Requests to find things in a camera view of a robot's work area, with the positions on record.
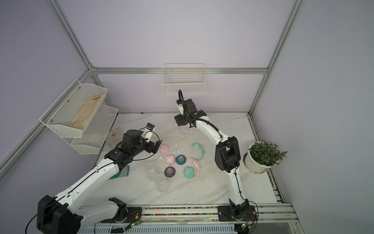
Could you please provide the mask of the clear baby bottle front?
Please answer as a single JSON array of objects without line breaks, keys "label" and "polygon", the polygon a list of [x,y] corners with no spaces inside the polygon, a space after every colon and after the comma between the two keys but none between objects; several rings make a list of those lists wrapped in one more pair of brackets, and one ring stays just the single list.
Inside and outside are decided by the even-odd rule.
[{"label": "clear baby bottle front", "polygon": [[162,174],[157,174],[154,178],[155,185],[157,189],[164,193],[169,190],[170,184],[167,178]]}]

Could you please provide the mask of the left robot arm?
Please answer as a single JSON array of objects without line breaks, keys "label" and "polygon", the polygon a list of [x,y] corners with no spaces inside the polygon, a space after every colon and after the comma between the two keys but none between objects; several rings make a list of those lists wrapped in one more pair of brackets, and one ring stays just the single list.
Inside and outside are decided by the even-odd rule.
[{"label": "left robot arm", "polygon": [[92,208],[82,208],[82,204],[104,182],[133,162],[135,156],[144,151],[155,155],[162,140],[152,142],[153,134],[154,132],[146,127],[128,130],[122,141],[80,180],[54,197],[43,197],[34,217],[37,229],[44,234],[76,234],[81,229],[103,220],[124,222],[130,215],[127,204],[116,197]]}]

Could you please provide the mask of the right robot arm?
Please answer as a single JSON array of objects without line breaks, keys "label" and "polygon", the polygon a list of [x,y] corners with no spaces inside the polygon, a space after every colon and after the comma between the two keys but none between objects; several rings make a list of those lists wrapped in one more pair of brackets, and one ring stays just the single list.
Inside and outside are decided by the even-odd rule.
[{"label": "right robot arm", "polygon": [[229,209],[234,220],[241,220],[247,214],[250,204],[243,194],[240,180],[241,154],[236,137],[224,134],[216,127],[203,110],[198,110],[192,99],[184,99],[182,90],[178,91],[177,100],[180,114],[174,119],[178,126],[194,127],[203,132],[215,145],[214,161],[217,167],[226,172],[231,187]]}]

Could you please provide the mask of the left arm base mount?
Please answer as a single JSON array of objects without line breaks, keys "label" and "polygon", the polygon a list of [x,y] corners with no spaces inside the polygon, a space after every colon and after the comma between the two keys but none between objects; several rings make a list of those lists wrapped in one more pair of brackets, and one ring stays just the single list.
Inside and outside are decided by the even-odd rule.
[{"label": "left arm base mount", "polygon": [[101,223],[134,223],[141,218],[141,207],[127,207],[122,209],[114,218],[105,219]]}]

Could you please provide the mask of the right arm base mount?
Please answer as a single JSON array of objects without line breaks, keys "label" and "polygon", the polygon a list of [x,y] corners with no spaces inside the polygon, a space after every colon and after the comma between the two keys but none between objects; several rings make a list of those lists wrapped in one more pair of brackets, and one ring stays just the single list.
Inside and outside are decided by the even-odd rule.
[{"label": "right arm base mount", "polygon": [[250,201],[245,199],[242,204],[234,204],[229,201],[229,205],[217,207],[219,221],[257,221],[257,206],[250,205]]}]

